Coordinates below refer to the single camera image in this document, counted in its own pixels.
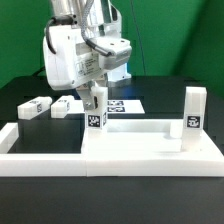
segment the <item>white rectangular block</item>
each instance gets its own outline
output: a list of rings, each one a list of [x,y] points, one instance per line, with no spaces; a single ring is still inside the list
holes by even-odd
[[[64,118],[68,114],[73,101],[73,96],[62,96],[51,106],[51,117]]]
[[[97,98],[98,107],[85,112],[85,127],[105,129],[107,124],[108,89],[106,87],[92,87],[92,93]]]
[[[182,151],[200,151],[206,96],[204,87],[186,88]]]
[[[7,153],[18,137],[18,124],[7,123],[0,131],[0,154]]]
[[[19,119],[31,120],[37,115],[50,109],[50,97],[37,97],[17,107]]]

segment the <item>white robot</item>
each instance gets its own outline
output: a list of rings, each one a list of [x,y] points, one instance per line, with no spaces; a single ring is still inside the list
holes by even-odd
[[[121,38],[121,15],[110,0],[51,0],[54,17],[43,42],[47,79],[54,90],[76,88],[85,110],[97,107],[95,80],[109,86],[130,80],[128,40]]]

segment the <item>black table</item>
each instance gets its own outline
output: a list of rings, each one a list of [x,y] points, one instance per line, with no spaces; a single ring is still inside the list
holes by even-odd
[[[135,77],[130,86],[109,89],[110,99],[140,99],[144,115],[110,115],[113,118],[182,118],[185,86],[201,84],[186,77]],[[0,90],[0,127],[17,122],[17,105],[36,96],[61,95],[44,77],[20,77]],[[205,131],[223,150],[224,101],[208,92]],[[41,134],[44,130],[54,130]],[[69,115],[63,121],[51,119],[49,111],[31,121],[19,121],[22,137],[11,153],[71,152],[82,140],[83,115]],[[66,139],[68,132],[76,141]],[[29,138],[24,143],[21,139]],[[0,178],[0,223],[216,223],[224,221],[224,178],[190,177],[45,177]]]

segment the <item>green backdrop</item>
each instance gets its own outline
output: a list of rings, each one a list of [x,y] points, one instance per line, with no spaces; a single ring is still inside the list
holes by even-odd
[[[224,97],[223,0],[133,0],[133,5],[130,0],[111,2],[122,13],[123,37],[131,40],[132,75],[191,76],[204,80],[208,88]],[[48,0],[1,0],[0,12],[2,87],[44,65],[43,30],[51,15]]]

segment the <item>white platform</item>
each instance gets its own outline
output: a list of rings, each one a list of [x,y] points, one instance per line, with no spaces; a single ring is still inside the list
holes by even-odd
[[[199,152],[181,152],[175,120],[109,120],[86,129],[81,154],[1,154],[0,176],[224,176],[224,157],[205,132]]]

